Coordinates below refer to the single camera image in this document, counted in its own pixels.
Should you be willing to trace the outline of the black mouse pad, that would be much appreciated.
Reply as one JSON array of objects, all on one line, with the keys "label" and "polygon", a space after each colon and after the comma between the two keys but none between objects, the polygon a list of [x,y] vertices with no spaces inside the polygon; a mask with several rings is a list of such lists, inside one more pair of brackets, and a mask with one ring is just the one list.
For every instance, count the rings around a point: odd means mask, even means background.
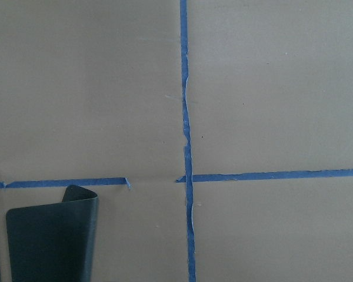
[{"label": "black mouse pad", "polygon": [[70,185],[60,203],[6,213],[12,281],[90,281],[98,195]]}]

